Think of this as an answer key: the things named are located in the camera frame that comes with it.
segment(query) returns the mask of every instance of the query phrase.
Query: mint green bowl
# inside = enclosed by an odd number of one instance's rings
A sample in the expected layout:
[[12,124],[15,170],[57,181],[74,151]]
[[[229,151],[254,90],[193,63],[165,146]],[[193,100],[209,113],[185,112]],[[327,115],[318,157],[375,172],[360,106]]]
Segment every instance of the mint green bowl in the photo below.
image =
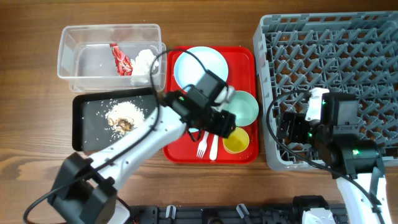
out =
[[235,123],[243,127],[253,123],[259,114],[259,105],[255,97],[245,91],[236,91],[224,110],[236,115]]

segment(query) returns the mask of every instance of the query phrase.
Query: table surface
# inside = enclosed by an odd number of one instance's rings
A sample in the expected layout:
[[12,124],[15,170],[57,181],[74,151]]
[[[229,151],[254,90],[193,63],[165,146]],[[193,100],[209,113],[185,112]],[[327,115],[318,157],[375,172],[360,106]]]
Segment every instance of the table surface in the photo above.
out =
[[[21,223],[26,207],[50,190],[60,164],[73,152],[76,94],[57,77],[65,26],[153,23],[160,25],[168,47],[240,45],[253,50],[254,31],[266,14],[398,9],[398,1],[389,0],[0,2],[0,223]],[[329,173],[274,172],[267,167],[262,138],[259,144],[258,158],[245,166],[176,165],[159,152],[140,166],[119,195],[130,205],[160,207],[285,203],[308,194],[342,202]],[[388,167],[386,176],[389,208],[397,223],[398,167]],[[47,203],[31,218],[62,220]]]

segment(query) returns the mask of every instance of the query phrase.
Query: plate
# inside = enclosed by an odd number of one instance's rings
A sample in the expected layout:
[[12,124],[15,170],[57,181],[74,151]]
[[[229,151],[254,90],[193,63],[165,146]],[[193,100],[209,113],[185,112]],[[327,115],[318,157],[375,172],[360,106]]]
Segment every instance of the plate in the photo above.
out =
[[[188,49],[199,58],[206,69],[226,81],[228,78],[228,65],[225,58],[215,49],[209,47],[192,47]],[[182,53],[174,65],[174,78],[177,85],[182,89],[189,84],[196,85],[205,74],[199,62],[187,53]]]

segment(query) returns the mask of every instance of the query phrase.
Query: red candy wrapper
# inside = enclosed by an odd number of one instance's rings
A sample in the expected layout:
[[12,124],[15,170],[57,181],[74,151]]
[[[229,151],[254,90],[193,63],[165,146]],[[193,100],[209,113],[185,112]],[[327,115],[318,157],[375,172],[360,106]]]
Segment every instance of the red candy wrapper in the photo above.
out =
[[130,58],[127,57],[120,49],[118,44],[109,44],[112,49],[112,54],[114,56],[114,62],[116,63],[116,68],[120,76],[131,75],[132,65]]

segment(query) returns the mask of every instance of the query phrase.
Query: yellow cup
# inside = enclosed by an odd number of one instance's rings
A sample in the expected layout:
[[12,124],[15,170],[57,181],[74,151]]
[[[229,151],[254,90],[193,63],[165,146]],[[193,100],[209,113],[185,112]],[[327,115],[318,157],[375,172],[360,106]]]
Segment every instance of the yellow cup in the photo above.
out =
[[236,128],[228,139],[223,139],[224,149],[231,154],[243,152],[249,146],[249,135],[242,128]]

